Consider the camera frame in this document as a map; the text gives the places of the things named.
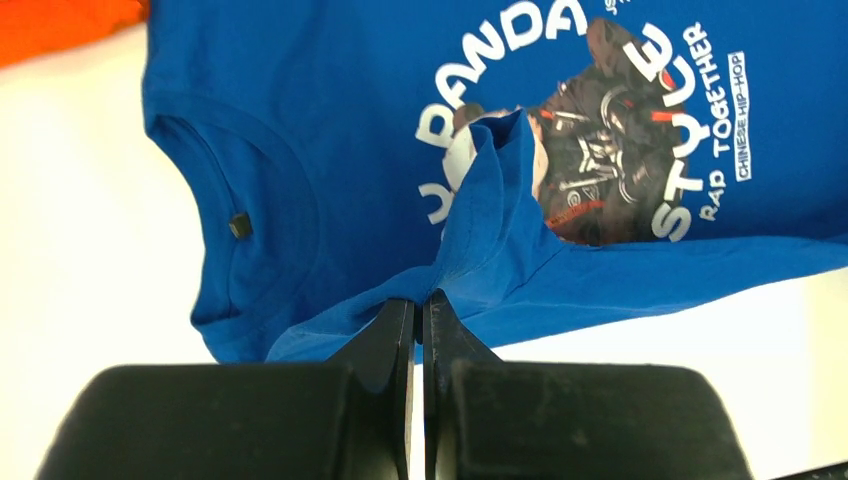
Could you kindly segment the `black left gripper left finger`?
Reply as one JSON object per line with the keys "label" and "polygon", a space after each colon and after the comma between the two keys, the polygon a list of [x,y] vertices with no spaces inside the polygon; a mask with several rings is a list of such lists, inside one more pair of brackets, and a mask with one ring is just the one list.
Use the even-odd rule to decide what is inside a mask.
{"label": "black left gripper left finger", "polygon": [[41,479],[405,479],[415,307],[323,362],[119,366],[63,420]]}

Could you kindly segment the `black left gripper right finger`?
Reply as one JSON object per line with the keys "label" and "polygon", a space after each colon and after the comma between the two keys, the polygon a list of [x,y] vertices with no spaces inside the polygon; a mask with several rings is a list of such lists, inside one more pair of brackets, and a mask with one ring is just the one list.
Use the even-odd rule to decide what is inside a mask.
{"label": "black left gripper right finger", "polygon": [[747,479],[725,407],[677,366],[505,361],[443,292],[425,303],[430,479]]}

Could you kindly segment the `blue panda print t-shirt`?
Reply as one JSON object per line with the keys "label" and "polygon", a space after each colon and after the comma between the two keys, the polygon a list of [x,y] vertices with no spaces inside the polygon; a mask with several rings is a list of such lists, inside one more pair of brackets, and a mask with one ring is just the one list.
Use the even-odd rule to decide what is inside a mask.
{"label": "blue panda print t-shirt", "polygon": [[501,346],[847,263],[843,1],[154,1],[222,363],[445,292]]}

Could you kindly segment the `folded orange t-shirt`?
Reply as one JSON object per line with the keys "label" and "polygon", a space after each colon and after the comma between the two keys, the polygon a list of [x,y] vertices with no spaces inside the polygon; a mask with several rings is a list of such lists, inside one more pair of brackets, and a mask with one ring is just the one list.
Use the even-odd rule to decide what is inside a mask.
{"label": "folded orange t-shirt", "polygon": [[147,20],[140,0],[10,0],[1,3],[1,66],[109,38]]}

